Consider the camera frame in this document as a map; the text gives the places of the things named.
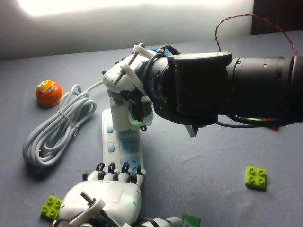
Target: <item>green building block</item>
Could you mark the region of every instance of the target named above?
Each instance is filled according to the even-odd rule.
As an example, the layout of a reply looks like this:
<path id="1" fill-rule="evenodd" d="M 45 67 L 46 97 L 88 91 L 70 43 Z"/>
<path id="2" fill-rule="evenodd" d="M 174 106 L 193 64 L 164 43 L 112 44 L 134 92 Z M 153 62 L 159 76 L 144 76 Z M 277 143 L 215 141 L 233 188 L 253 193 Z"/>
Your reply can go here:
<path id="1" fill-rule="evenodd" d="M 265 169 L 246 167 L 245 185 L 249 188 L 265 190 Z"/>
<path id="2" fill-rule="evenodd" d="M 182 215 L 183 227 L 200 227 L 201 219 L 188 214 Z"/>
<path id="3" fill-rule="evenodd" d="M 61 203 L 62 200 L 50 195 L 40 210 L 41 217 L 50 221 L 57 220 Z"/>

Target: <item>gray table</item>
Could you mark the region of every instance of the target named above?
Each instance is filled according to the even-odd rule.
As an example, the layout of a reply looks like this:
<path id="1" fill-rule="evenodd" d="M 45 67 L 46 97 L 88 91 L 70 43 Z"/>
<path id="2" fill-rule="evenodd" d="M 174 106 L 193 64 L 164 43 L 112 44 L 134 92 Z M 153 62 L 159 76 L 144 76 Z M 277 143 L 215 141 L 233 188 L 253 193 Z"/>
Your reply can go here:
<path id="1" fill-rule="evenodd" d="M 303 53 L 303 31 L 290 32 Z M 216 52 L 215 42 L 175 45 L 181 52 Z M 292 56 L 282 34 L 255 35 L 222 42 L 235 57 Z M 105 87 L 90 98 L 94 117 L 78 130 L 65 154 L 48 169 L 25 164 L 27 135 L 57 108 L 36 105 L 34 90 L 45 79 L 65 91 L 73 84 L 86 89 L 102 80 L 101 71 L 130 54 L 130 49 L 0 62 L 0 226 L 42 227 L 39 210 L 49 195 L 63 198 L 102 161 L 101 113 L 109 108 Z M 303 125 L 269 129 L 229 129 L 217 125 L 190 138 L 182 125 L 155 116 L 141 133 L 147 171 L 142 217 L 200 216 L 202 226 L 302 226 Z M 267 191 L 244 186 L 246 166 L 267 171 Z"/>

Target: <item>power strip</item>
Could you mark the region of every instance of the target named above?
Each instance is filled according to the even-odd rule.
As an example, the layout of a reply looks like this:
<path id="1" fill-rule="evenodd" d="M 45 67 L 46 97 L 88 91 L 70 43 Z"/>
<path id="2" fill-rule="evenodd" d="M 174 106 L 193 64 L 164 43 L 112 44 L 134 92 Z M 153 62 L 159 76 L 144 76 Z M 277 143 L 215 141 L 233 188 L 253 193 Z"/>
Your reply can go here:
<path id="1" fill-rule="evenodd" d="M 102 142 L 105 170 L 111 163 L 114 163 L 116 169 L 119 170 L 121 170 L 124 163 L 129 163 L 133 174 L 136 173 L 140 164 L 144 169 L 139 131 L 132 129 L 126 131 L 114 130 L 110 109 L 102 112 Z"/>

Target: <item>twisted red wire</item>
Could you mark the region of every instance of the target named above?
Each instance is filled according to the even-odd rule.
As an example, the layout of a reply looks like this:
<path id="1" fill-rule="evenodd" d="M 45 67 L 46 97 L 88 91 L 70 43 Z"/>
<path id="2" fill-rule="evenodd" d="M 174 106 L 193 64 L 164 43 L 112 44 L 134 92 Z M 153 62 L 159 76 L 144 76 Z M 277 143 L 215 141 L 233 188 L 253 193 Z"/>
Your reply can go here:
<path id="1" fill-rule="evenodd" d="M 275 26 L 280 32 L 282 32 L 282 33 L 286 36 L 286 38 L 288 39 L 288 41 L 289 41 L 290 44 L 292 45 L 292 49 L 294 50 L 295 55 L 298 56 L 297 50 L 295 49 L 294 44 L 293 44 L 293 42 L 291 41 L 291 39 L 289 38 L 288 34 L 286 34 L 285 31 L 283 31 L 282 28 L 281 28 L 279 25 L 274 24 L 274 23 L 272 23 L 270 20 L 268 20 L 267 18 L 260 17 L 260 16 L 258 16 L 258 15 L 256 15 L 256 14 L 240 14 L 240 15 L 235 15 L 235 16 L 233 16 L 233 17 L 228 17 L 228 18 L 222 20 L 222 21 L 217 25 L 216 31 L 214 32 L 214 39 L 215 39 L 216 42 L 217 42 L 217 45 L 218 45 L 218 48 L 219 48 L 219 52 L 221 52 L 221 48 L 220 48 L 220 45 L 219 45 L 219 42 L 218 42 L 218 38 L 217 38 L 217 30 L 218 30 L 220 24 L 222 24 L 222 23 L 223 23 L 224 21 L 226 21 L 226 20 L 230 20 L 230 19 L 233 19 L 233 18 L 236 18 L 236 17 L 243 17 L 243 16 L 252 16 L 252 17 L 256 17 L 256 18 L 258 18 L 258 19 L 264 20 L 265 22 L 269 23 L 270 25 Z"/>

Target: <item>robotic arm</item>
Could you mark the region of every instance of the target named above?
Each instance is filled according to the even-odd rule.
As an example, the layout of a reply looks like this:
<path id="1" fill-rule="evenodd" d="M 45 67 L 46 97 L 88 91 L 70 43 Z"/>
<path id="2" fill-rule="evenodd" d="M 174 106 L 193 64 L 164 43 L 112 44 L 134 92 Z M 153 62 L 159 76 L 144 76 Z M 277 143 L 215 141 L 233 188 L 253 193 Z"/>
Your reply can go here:
<path id="1" fill-rule="evenodd" d="M 165 49 L 173 55 L 165 56 Z M 303 119 L 302 56 L 233 59 L 231 53 L 181 54 L 170 45 L 153 52 L 143 44 L 133 53 L 104 74 L 116 130 L 146 130 L 151 102 L 160 117 L 185 125 L 191 136 L 217 123 L 218 115 L 243 127 Z"/>

